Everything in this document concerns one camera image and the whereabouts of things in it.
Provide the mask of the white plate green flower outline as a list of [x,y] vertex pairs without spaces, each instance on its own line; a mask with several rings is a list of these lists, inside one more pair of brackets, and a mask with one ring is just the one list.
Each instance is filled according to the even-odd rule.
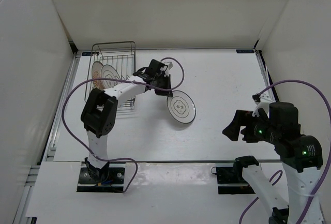
[[167,108],[171,116],[182,124],[190,124],[196,117],[196,107],[192,98],[183,91],[173,91],[167,97]]

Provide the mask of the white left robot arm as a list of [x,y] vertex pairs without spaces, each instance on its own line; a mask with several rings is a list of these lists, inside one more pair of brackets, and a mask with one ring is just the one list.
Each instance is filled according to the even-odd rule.
[[151,60],[145,69],[136,71],[128,83],[91,91],[81,114],[88,136],[89,155],[85,164],[89,175],[98,183],[108,178],[107,136],[115,125],[118,107],[125,101],[156,87],[155,94],[172,96],[170,69],[172,62]]

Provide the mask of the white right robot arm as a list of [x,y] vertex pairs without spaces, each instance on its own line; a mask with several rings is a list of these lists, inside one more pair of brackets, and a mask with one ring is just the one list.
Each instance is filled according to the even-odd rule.
[[236,110],[223,135],[247,143],[267,142],[279,155],[287,178],[288,199],[270,184],[253,156],[235,159],[233,178],[247,182],[269,214],[269,223],[322,223],[319,197],[313,194],[323,165],[322,148],[313,136],[300,132],[298,109],[288,102],[273,102],[268,111]]

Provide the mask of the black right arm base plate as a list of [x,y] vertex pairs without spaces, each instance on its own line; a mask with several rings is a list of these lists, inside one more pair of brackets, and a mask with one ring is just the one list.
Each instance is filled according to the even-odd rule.
[[251,186],[239,179],[232,167],[212,167],[210,172],[217,178],[219,195],[252,195],[255,194]]

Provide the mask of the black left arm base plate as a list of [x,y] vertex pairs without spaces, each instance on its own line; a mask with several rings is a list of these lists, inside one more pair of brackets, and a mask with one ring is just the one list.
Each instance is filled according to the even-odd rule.
[[94,180],[88,173],[86,165],[81,165],[77,192],[121,193],[124,191],[125,164],[111,163],[108,173],[100,179]]

